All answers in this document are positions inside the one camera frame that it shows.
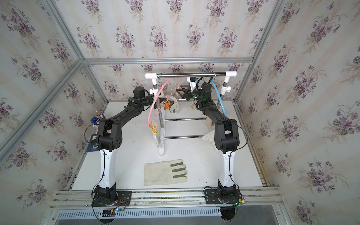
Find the white steel drying rack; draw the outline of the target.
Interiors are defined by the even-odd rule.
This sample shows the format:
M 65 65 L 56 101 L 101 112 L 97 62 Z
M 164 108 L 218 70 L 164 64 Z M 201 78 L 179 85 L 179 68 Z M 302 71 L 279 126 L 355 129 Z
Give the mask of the white steel drying rack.
M 187 79 L 188 85 L 182 85 L 176 92 L 182 100 L 193 101 L 191 109 L 197 109 L 210 118 L 215 126 L 215 146 L 224 154 L 235 152 L 240 145 L 237 122 L 226 116 L 222 102 L 225 93 L 231 91 L 231 87 L 227 86 L 230 78 L 236 76 L 236 71 L 145 74 L 145 78 L 151 79 L 154 85 L 159 78 Z

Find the beige glove black cuff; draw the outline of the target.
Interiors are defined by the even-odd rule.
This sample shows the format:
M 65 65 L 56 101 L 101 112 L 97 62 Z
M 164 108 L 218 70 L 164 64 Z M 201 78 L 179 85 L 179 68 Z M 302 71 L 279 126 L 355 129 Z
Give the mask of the beige glove black cuff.
M 208 129 L 209 132 L 214 131 L 213 122 L 212 122 L 212 120 L 211 120 L 209 117 L 206 117 L 205 125 L 206 125 L 206 127 L 207 127 L 207 129 Z
M 189 108 L 191 110 L 197 110 L 197 101 L 193 100 Z

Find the orange plastic clothespin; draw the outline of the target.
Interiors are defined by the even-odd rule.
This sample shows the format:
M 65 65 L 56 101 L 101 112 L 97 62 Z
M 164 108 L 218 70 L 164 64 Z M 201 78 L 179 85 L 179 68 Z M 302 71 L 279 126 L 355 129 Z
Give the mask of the orange plastic clothespin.
M 169 100 L 166 101 L 166 103 L 165 103 L 165 109 L 166 109 L 166 110 L 169 109 L 170 104 L 171 104 L 171 102 L 170 102 Z

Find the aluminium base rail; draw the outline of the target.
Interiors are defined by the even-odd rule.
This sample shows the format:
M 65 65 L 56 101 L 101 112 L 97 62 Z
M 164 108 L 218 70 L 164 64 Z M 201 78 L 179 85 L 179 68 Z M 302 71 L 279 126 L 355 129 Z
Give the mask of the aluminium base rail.
M 269 205 L 279 222 L 285 220 L 285 204 L 277 187 L 242 187 L 240 197 L 222 202 L 214 188 L 171 188 L 118 190 L 116 203 L 106 206 L 93 200 L 89 190 L 59 191 L 50 204 L 49 217 L 60 219 L 100 219 L 103 223 L 123 218 L 179 218 L 220 216 L 225 209 L 238 212 L 242 206 Z M 115 217 L 101 217 L 103 210 L 125 206 Z

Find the white glove yellow cuff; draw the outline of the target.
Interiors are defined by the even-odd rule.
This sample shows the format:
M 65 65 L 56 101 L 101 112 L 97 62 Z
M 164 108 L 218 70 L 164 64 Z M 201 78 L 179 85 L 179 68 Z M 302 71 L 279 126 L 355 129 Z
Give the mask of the white glove yellow cuff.
M 203 141 L 209 142 L 212 146 L 215 145 L 215 130 L 210 131 L 202 137 Z
M 157 146 L 158 146 L 159 148 L 162 148 L 163 145 L 162 145 L 162 143 L 161 143 L 160 135 L 158 135 L 157 133 L 154 134 L 153 132 L 152 132 L 152 135 L 153 135 L 153 138 L 155 139 L 155 143 L 157 144 Z

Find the white leather glove green fingers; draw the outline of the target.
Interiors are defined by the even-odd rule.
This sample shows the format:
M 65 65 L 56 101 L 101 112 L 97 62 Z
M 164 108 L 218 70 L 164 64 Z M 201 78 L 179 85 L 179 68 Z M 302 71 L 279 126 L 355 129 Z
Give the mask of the white leather glove green fingers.
M 166 97 L 167 101 L 169 100 L 171 102 L 170 107 L 169 107 L 169 112 L 170 113 L 178 113 L 179 112 L 179 103 L 178 103 L 178 99 L 174 96 L 170 96 L 167 95 Z

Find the pink wavy hanger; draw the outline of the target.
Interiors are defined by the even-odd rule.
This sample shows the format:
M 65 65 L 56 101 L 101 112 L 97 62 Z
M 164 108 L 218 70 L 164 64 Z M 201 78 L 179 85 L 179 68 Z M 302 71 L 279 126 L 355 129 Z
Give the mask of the pink wavy hanger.
M 180 88 L 180 84 L 181 81 L 183 79 L 179 78 L 178 82 L 174 85 L 174 87 L 172 89 L 170 89 L 170 96 L 178 96 L 177 94 L 175 94 L 176 89 Z M 150 124 L 153 123 L 155 124 L 155 118 L 156 117 L 160 117 L 160 113 L 162 112 L 162 110 L 165 110 L 165 103 L 167 102 L 167 95 L 164 95 L 163 90 L 166 87 L 169 87 L 168 83 L 171 81 L 171 78 L 167 79 L 166 81 L 164 81 L 162 83 L 161 87 L 158 87 L 157 89 L 152 89 L 151 90 L 151 94 L 153 94 L 154 96 L 154 100 L 153 103 L 151 104 L 150 107 L 150 112 L 148 114 L 148 118 L 147 118 L 147 127 L 150 128 Z

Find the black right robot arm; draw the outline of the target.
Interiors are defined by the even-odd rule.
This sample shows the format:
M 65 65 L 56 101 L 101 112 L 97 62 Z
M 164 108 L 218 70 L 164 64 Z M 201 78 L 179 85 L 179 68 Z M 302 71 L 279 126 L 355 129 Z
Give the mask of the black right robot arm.
M 231 197 L 240 197 L 238 185 L 233 178 L 234 173 L 234 154 L 240 145 L 239 126 L 235 119 L 229 119 L 223 110 L 219 110 L 212 100 L 212 86 L 215 85 L 213 79 L 203 82 L 199 86 L 203 77 L 195 81 L 195 87 L 190 84 L 188 87 L 182 85 L 176 89 L 177 94 L 187 101 L 193 100 L 197 110 L 207 116 L 214 125 L 211 140 L 217 150 L 222 154 L 223 172 L 217 185 L 216 196 L 220 201 L 229 201 Z

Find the blue wavy hanger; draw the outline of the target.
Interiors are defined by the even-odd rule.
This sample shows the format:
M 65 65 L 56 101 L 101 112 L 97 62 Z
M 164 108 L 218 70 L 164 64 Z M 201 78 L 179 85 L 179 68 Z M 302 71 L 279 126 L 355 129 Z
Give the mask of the blue wavy hanger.
M 217 95 L 217 109 L 224 115 L 226 116 L 226 110 L 225 110 L 225 107 L 224 107 L 224 104 L 223 104 L 223 100 L 222 100 L 222 95 L 220 94 L 220 91 L 215 83 L 215 81 L 212 80 L 211 82 L 214 90 L 215 90 L 215 93 Z

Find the tan plastic clothespin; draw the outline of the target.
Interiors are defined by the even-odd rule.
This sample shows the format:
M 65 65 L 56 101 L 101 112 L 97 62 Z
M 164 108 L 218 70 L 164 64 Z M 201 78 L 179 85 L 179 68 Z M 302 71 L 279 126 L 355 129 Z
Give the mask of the tan plastic clothespin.
M 157 123 L 155 123 L 155 124 L 151 123 L 150 128 L 154 134 L 157 133 Z

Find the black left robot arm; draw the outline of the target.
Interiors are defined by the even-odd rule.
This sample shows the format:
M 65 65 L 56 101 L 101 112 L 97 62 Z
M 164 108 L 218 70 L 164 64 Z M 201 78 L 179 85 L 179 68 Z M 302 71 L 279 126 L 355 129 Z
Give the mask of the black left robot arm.
M 116 150 L 123 141 L 122 128 L 139 116 L 145 107 L 152 105 L 154 100 L 154 97 L 141 86 L 134 88 L 133 94 L 120 113 L 99 121 L 97 133 L 90 140 L 90 144 L 100 149 L 101 153 L 100 181 L 94 187 L 95 198 L 109 201 L 110 204 L 118 198 L 114 173 Z

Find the small circuit board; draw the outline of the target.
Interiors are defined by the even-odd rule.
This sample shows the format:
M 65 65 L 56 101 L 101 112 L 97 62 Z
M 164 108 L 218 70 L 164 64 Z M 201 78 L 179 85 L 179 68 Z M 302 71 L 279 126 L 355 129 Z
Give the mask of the small circuit board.
M 115 217 L 118 212 L 124 211 L 125 209 L 125 206 L 120 206 L 113 209 L 103 210 L 101 217 Z

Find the blue pens in bucket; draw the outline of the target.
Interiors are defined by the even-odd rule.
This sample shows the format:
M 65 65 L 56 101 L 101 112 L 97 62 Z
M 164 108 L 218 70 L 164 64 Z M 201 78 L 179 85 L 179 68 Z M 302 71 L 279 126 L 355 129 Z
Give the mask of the blue pens in bucket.
M 100 120 L 102 119 L 106 119 L 104 112 L 102 110 L 95 110 L 96 115 L 93 116 L 93 118 L 91 119 L 91 124 L 94 126 L 98 126 Z

